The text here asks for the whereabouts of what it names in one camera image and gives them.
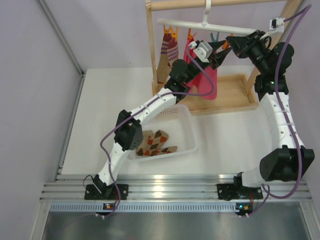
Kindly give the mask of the argyle beige orange sock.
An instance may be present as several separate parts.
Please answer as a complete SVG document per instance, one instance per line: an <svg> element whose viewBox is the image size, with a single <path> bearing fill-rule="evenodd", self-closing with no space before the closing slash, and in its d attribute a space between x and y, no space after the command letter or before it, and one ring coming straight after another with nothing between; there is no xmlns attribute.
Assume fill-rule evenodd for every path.
<svg viewBox="0 0 320 240"><path fill-rule="evenodd" d="M178 150L175 145L164 147L170 137L163 130L157 130L155 133L152 130L146 130L142 132L142 135L142 142L135 152L139 157L160 156L175 153Z"/></svg>

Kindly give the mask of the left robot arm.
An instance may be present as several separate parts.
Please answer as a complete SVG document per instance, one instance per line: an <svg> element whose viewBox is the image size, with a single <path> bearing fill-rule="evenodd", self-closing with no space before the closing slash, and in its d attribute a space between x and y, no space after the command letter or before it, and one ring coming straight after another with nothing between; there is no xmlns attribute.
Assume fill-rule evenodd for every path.
<svg viewBox="0 0 320 240"><path fill-rule="evenodd" d="M107 136L114 134L111 152L107 152L104 167L92 177L92 183L85 187L85 200L117 200L126 199L124 190L128 185L116 183L118 173L133 152L143 140L143 126L156 117L160 112L171 107L190 94L188 83L206 68L217 69L225 60L231 48L219 51L224 41L206 42L193 41L188 45L188 51L193 51L195 57L189 55L190 62L177 59L173 62L169 80L164 87L150 100L139 107L126 111L122 110L117 117L116 126Z"/></svg>

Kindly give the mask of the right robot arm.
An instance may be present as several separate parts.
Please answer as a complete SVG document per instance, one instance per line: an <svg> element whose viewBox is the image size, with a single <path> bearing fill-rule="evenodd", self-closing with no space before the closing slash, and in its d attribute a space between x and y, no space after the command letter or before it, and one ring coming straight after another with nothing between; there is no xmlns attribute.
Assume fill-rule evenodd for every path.
<svg viewBox="0 0 320 240"><path fill-rule="evenodd" d="M265 112L271 135L271 152L259 166L240 172L233 178L233 192L246 198L253 188L272 181L300 183L315 159L299 137L289 106L289 89L285 73L292 63L294 48L287 42L270 47L270 36L255 31L247 36L228 36L226 41L240 59L249 58L259 70L254 90Z"/></svg>

